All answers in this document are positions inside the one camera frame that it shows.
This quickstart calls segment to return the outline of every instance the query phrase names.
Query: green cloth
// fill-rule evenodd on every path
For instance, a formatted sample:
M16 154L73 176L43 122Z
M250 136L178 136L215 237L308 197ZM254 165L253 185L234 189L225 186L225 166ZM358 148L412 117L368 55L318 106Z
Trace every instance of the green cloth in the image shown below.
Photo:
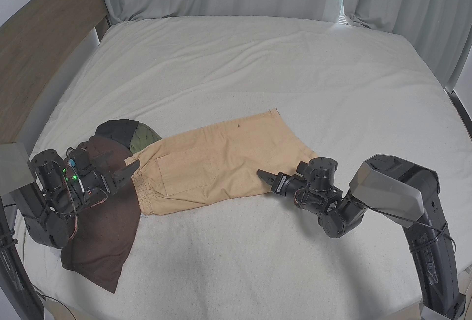
M148 145L161 139L162 138L152 128L143 123L139 123L131 138L129 150L134 155L136 152L144 150Z

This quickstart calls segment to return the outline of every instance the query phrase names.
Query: shorts pocket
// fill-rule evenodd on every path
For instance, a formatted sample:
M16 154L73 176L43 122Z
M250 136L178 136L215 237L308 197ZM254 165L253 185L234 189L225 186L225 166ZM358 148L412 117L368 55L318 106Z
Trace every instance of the shorts pocket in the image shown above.
M166 197L215 180L215 169L209 156L199 148L169 153L157 159Z

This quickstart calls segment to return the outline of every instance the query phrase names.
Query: cylindrical motor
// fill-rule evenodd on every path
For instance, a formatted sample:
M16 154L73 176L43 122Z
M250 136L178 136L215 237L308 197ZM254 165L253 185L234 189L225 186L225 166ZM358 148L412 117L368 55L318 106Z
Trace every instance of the cylindrical motor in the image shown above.
M38 153L32 158L31 164L47 193L55 194L64 188L62 176L66 166L55 150Z
M332 158L312 158L308 164L301 161L296 171L310 182L311 190L324 192L333 187L337 169L338 162Z

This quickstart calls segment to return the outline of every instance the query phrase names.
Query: wooden headboard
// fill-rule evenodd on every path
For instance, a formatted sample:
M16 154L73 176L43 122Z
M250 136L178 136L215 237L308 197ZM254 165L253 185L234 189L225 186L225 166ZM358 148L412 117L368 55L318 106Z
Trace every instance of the wooden headboard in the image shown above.
M0 27L0 143L17 140L51 77L93 28L102 39L107 15L104 0L31 0Z

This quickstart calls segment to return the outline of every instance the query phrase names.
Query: black cloth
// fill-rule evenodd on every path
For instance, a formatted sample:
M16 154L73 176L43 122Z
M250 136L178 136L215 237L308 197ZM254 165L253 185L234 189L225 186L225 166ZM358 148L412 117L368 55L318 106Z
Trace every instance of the black cloth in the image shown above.
M117 141L129 149L129 144L134 132L139 125L139 121L130 119L111 119L97 127L95 135L103 136Z
M97 135L79 146L87 150L90 158L113 151L113 155L102 165L111 172L124 168L125 158L131 156L128 148ZM62 266L115 293L121 268L136 236L140 215L138 197L130 180L105 202L77 215L77 234L61 251ZM74 217L69 220L68 226L72 234Z

